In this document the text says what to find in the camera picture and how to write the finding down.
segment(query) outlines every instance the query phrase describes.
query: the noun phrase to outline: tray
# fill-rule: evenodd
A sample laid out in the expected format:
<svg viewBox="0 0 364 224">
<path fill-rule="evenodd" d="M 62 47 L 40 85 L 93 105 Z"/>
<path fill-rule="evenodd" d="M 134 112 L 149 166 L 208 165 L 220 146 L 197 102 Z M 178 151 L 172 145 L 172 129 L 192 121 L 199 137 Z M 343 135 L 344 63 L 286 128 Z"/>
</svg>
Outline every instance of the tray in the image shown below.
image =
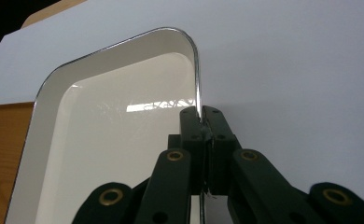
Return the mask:
<svg viewBox="0 0 364 224">
<path fill-rule="evenodd" d="M 36 97 L 7 223 L 71 223 L 98 186 L 150 177 L 179 111 L 201 108 L 199 83 L 194 43 L 174 28 L 57 68 Z"/>
</svg>

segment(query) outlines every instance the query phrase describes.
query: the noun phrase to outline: wooden table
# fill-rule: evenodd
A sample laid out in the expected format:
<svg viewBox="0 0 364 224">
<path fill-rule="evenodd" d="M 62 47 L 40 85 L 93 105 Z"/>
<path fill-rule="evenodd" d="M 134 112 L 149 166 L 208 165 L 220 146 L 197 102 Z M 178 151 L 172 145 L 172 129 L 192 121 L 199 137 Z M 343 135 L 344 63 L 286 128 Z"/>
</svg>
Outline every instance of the wooden table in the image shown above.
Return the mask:
<svg viewBox="0 0 364 224">
<path fill-rule="evenodd" d="M 28 17 L 22 27 L 42 21 L 84 1 L 62 0 Z M 5 222 L 33 109 L 34 103 L 0 105 L 0 224 Z"/>
</svg>

